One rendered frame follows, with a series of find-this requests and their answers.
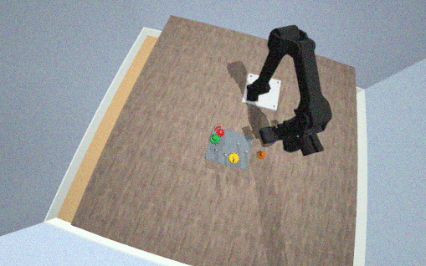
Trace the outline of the yellow gear with black stripe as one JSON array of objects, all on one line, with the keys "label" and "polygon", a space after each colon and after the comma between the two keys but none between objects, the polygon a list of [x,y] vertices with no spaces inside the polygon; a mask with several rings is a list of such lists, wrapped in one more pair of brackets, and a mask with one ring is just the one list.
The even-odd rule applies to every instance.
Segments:
[{"label": "yellow gear with black stripe", "polygon": [[[234,157],[235,157],[235,159],[234,159]],[[231,153],[231,155],[229,156],[229,161],[230,161],[230,163],[232,162],[232,164],[234,163],[235,164],[235,162],[237,163],[237,161],[239,160],[239,157],[237,156],[237,154],[235,154],[235,153]]]}]

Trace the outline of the green gear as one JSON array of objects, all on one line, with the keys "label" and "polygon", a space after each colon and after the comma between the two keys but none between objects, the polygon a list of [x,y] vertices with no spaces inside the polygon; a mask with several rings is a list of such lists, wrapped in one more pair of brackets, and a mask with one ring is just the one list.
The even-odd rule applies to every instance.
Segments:
[{"label": "green gear", "polygon": [[216,134],[212,134],[211,135],[211,137],[209,137],[210,139],[210,142],[212,142],[213,144],[215,143],[215,145],[216,145],[216,143],[218,144],[218,142],[220,141],[219,139],[219,136]]}]

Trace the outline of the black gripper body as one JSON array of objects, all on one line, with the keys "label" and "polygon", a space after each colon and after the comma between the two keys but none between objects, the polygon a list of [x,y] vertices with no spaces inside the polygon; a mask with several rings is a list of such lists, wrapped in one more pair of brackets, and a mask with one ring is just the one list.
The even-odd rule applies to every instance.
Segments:
[{"label": "black gripper body", "polygon": [[271,142],[274,142],[275,139],[279,139],[281,136],[293,136],[297,135],[294,133],[291,133],[287,128],[287,121],[284,120],[283,123],[278,124],[278,128],[272,129],[267,126],[259,130],[259,133],[261,135],[263,144],[268,144]]}]

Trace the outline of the orange gear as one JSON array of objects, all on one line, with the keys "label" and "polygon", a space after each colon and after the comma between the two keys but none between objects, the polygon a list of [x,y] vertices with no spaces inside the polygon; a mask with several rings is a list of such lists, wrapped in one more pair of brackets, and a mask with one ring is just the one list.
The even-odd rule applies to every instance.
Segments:
[{"label": "orange gear", "polygon": [[258,157],[259,157],[259,159],[261,160],[261,159],[263,159],[263,157],[265,157],[265,153],[264,152],[261,152],[261,151],[259,151],[259,153],[258,153],[258,155],[257,155]]}]

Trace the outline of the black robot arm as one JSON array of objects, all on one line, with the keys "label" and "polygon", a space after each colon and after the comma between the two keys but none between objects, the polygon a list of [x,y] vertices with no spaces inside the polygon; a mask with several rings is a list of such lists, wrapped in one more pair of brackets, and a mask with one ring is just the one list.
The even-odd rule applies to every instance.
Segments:
[{"label": "black robot arm", "polygon": [[315,41],[296,25],[275,28],[268,40],[269,54],[259,77],[247,85],[247,100],[258,101],[259,95],[269,93],[271,76],[283,56],[288,54],[294,61],[300,103],[294,110],[295,116],[287,121],[288,130],[297,135],[281,136],[280,140],[283,141],[284,150],[289,153],[300,149],[303,156],[308,156],[324,151],[317,133],[326,129],[332,113],[329,101],[321,93]]}]

